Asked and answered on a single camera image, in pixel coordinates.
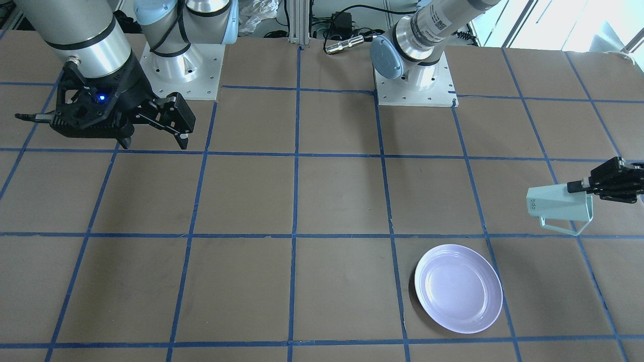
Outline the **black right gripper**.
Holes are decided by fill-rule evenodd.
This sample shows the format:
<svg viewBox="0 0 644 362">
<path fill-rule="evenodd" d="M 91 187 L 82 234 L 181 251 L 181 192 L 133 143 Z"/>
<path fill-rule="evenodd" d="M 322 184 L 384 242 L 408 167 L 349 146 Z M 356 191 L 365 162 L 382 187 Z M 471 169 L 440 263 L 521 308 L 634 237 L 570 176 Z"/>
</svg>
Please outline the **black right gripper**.
<svg viewBox="0 0 644 362">
<path fill-rule="evenodd" d="M 135 124 L 170 133 L 186 150 L 196 116 L 180 92 L 157 98 L 135 53 L 123 66 L 99 78 L 83 76 L 69 57 L 58 83 L 50 128 L 70 138 L 115 138 L 130 149 Z"/>
</svg>

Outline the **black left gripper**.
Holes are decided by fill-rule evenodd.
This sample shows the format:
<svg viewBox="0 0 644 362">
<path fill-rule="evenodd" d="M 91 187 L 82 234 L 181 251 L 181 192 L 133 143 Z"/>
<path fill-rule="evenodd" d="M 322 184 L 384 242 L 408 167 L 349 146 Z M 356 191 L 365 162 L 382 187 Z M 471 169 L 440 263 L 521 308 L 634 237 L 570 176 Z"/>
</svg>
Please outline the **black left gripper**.
<svg viewBox="0 0 644 362">
<path fill-rule="evenodd" d="M 635 204 L 643 194 L 643 163 L 628 163 L 619 156 L 591 170 L 590 176 L 567 183 L 568 193 L 594 194 L 601 200 Z"/>
</svg>

